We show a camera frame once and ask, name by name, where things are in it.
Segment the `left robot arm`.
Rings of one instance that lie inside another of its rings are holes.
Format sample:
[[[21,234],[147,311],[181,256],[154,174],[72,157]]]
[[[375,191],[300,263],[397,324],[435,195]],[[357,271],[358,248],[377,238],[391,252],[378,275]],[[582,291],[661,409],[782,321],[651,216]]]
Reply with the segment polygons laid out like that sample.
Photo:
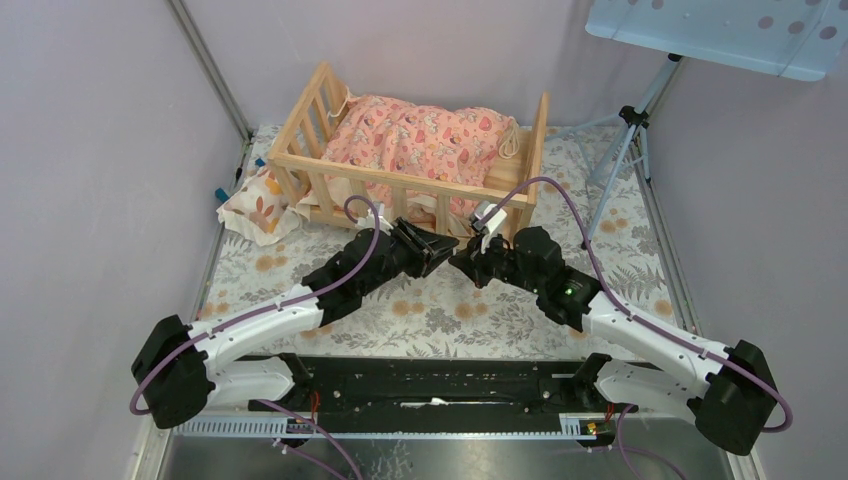
[[[146,404],[132,412],[170,429],[207,407],[251,400],[301,409],[311,388],[305,370],[281,356],[254,359],[252,353],[350,315],[400,275],[428,276],[458,245],[454,237],[400,219],[387,231],[360,231],[284,295],[252,310],[191,325],[176,315],[160,320],[131,366],[140,388],[132,400]]]

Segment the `wooden pet bed frame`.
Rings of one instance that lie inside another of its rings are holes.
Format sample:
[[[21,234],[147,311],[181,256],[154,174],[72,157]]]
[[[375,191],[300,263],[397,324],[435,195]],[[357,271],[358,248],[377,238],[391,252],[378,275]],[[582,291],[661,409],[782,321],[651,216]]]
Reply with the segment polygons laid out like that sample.
[[[362,204],[346,216],[343,204],[353,194],[385,206],[389,219],[404,217],[428,231],[461,241],[471,237],[470,216],[483,202],[501,204],[507,214],[503,234],[512,237],[531,223],[539,189],[550,96],[539,99],[530,129],[518,123],[519,153],[498,157],[482,187],[430,180],[389,171],[325,161],[321,158],[354,96],[327,63],[320,63],[304,87],[268,154],[290,207],[301,219],[350,228],[365,214]]]

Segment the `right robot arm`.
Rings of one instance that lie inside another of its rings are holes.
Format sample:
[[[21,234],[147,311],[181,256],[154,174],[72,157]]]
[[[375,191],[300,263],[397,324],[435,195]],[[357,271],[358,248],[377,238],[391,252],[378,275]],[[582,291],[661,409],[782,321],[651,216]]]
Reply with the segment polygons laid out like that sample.
[[[597,412],[609,402],[673,415],[715,446],[751,453],[778,404],[762,350],[688,333],[630,306],[602,283],[569,265],[541,227],[504,238],[504,211],[483,202],[470,216],[473,237],[450,259],[478,288],[498,280],[535,295],[551,321],[598,336],[647,361],[641,367],[593,353],[575,374],[575,402]]]

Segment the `pink patterned bed cushion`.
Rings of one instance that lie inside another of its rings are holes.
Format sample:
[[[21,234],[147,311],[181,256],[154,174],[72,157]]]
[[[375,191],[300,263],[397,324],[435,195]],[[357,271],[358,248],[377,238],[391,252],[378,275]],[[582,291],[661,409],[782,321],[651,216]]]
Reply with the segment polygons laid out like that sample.
[[[379,95],[346,106],[325,161],[482,187],[498,157],[519,153],[515,119],[488,108],[450,111]]]

